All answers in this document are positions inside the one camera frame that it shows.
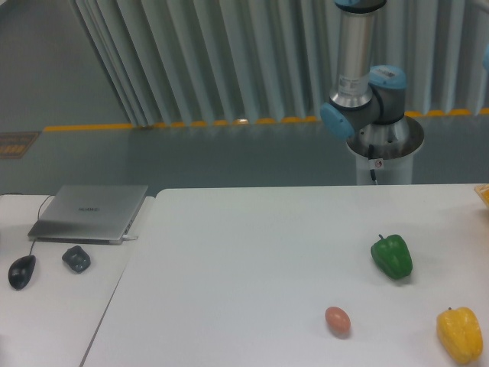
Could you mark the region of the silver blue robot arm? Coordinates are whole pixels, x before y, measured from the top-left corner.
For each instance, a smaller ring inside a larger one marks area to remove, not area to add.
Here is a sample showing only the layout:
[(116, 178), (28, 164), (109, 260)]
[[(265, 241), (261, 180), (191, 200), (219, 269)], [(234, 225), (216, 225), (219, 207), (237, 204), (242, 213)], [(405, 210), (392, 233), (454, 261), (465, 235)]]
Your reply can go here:
[(321, 108), (349, 138), (394, 103), (425, 115), (488, 108), (486, 1), (337, 1), (335, 78)]

